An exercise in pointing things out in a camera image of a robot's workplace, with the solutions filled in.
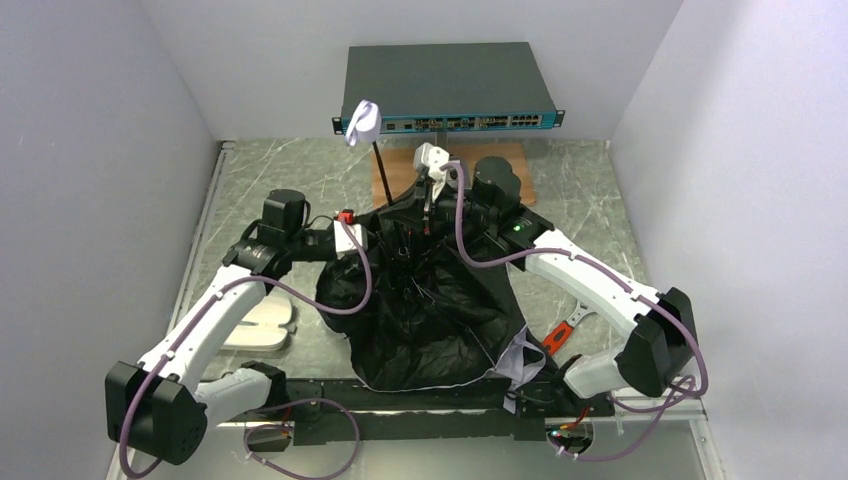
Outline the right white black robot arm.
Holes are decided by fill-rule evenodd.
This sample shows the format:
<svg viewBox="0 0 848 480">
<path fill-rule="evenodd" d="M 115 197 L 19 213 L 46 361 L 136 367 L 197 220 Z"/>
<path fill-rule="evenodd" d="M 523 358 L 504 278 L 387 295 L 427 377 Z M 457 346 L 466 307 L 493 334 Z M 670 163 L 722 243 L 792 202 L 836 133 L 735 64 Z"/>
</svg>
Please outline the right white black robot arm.
<svg viewBox="0 0 848 480">
<path fill-rule="evenodd" d="M 493 318 L 515 301 L 482 279 L 506 276 L 508 265 L 532 273 L 598 313 L 622 337 L 622 344 L 555 365 L 524 322 L 483 353 L 486 371 L 508 378 L 513 387 L 547 381 L 555 393 L 579 402 L 621 388 L 657 398 L 669 389 L 698 396 L 708 389 L 708 371 L 697 340 L 689 297 L 671 288 L 659 291 L 625 276 L 574 244 L 550 221 L 507 196 L 501 185 L 485 198 L 467 191 L 461 166 L 439 160 L 415 161 L 414 183 L 379 210 L 384 230 L 419 236 L 418 247 L 391 249 L 434 268 L 446 264 L 436 284 L 450 295 L 466 292 L 472 309 Z"/>
</svg>

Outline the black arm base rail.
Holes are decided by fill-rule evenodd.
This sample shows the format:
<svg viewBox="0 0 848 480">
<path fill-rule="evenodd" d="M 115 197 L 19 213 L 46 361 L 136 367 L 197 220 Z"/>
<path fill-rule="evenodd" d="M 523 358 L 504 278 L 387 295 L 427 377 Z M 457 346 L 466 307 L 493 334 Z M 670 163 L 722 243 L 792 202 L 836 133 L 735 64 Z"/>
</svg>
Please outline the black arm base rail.
<svg viewBox="0 0 848 480">
<path fill-rule="evenodd" d="M 519 390 L 532 398 L 516 401 L 516 413 L 502 406 L 510 382 L 490 378 L 474 384 L 403 393 L 378 393 L 356 379 L 299 379 L 287 382 L 289 400 L 319 397 L 346 407 L 360 430 L 361 440 L 427 440 L 507 437 L 544 441 L 557 422 L 578 417 L 584 407 L 555 404 L 549 382 L 531 382 Z M 294 446 L 317 446 L 354 440 L 349 419 L 336 407 L 317 402 L 279 412 L 243 413 L 230 423 L 281 421 L 293 427 Z"/>
</svg>

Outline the red handled adjustable wrench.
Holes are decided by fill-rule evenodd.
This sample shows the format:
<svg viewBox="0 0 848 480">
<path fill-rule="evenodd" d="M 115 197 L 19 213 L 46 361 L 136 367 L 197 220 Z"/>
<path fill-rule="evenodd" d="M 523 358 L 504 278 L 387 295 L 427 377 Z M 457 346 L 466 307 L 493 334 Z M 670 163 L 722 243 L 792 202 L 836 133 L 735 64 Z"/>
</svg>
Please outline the red handled adjustable wrench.
<svg viewBox="0 0 848 480">
<path fill-rule="evenodd" d="M 577 325 L 593 310 L 585 303 L 578 302 L 573 312 L 557 324 L 542 341 L 548 354 L 554 355 L 570 338 Z"/>
</svg>

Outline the beige umbrella case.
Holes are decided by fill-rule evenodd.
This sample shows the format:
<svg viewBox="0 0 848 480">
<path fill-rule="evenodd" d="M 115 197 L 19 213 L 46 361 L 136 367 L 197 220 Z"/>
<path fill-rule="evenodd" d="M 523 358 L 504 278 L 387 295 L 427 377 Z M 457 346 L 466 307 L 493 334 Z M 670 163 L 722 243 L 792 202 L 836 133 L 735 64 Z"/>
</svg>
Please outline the beige umbrella case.
<svg viewBox="0 0 848 480">
<path fill-rule="evenodd" d="M 280 350 L 289 337 L 294 312 L 289 298 L 269 295 L 239 322 L 222 348 L 258 352 Z"/>
</svg>

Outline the teal grey network switch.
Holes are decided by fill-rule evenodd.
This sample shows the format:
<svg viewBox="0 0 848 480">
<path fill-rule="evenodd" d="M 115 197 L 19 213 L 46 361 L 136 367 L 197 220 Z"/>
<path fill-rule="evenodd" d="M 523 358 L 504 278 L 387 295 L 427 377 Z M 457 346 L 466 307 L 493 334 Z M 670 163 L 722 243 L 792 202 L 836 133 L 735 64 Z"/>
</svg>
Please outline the teal grey network switch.
<svg viewBox="0 0 848 480">
<path fill-rule="evenodd" d="M 565 117 L 527 42 L 352 46 L 335 134 L 363 100 L 384 134 L 543 130 Z"/>
</svg>

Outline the black folding umbrella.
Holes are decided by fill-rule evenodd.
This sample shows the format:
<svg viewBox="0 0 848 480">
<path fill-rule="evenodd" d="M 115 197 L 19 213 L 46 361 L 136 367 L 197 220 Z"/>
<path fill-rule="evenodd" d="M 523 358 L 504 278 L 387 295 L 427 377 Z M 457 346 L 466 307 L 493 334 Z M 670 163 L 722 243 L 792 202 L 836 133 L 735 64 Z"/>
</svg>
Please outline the black folding umbrella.
<svg viewBox="0 0 848 480">
<path fill-rule="evenodd" d="M 464 210 L 459 252 L 454 225 L 413 232 L 397 223 L 397 201 L 411 187 L 364 214 L 396 224 L 395 259 L 368 259 L 368 268 L 358 255 L 334 259 L 316 283 L 318 302 L 328 306 L 323 321 L 347 337 L 356 377 L 374 391 L 396 393 L 464 386 L 490 374 L 514 387 L 550 376 L 554 362 L 530 333 L 475 211 Z"/>
</svg>

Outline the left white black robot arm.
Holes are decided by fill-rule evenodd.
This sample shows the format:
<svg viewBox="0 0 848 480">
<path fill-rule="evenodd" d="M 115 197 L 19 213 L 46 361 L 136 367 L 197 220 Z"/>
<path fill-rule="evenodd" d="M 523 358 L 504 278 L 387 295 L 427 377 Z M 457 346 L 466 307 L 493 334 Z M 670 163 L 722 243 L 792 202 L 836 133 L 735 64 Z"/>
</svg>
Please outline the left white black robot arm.
<svg viewBox="0 0 848 480">
<path fill-rule="evenodd" d="M 140 479 L 129 463 L 131 450 L 156 463 L 180 465 L 198 449 L 206 432 L 245 412 L 286 407 L 284 371 L 251 361 L 211 383 L 201 379 L 209 363 L 244 317 L 273 289 L 307 302 L 283 283 L 298 262 L 329 262 L 355 253 L 370 266 L 368 230 L 351 210 L 336 214 L 323 229 L 309 222 L 303 193 L 271 191 L 260 218 L 252 221 L 224 255 L 201 300 L 138 361 L 117 362 L 105 378 L 107 429 L 118 445 L 125 475 Z"/>
</svg>

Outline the wooden base board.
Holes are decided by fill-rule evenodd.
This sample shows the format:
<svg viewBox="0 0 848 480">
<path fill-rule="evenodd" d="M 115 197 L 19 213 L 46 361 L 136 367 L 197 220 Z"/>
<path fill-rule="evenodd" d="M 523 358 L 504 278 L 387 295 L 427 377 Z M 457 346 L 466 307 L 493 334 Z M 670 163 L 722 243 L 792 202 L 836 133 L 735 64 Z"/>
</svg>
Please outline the wooden base board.
<svg viewBox="0 0 848 480">
<path fill-rule="evenodd" d="M 413 168 L 414 147 L 379 148 L 384 164 L 384 172 L 392 198 L 406 191 L 416 179 Z M 516 142 L 480 143 L 480 144 L 450 144 L 448 151 L 459 157 L 470 169 L 484 157 L 503 157 L 512 167 L 513 173 L 521 181 L 520 198 L 527 205 L 535 205 L 536 191 L 527 161 L 525 148 Z M 376 156 L 372 155 L 372 203 L 380 207 L 387 203 L 382 177 L 377 166 Z"/>
</svg>

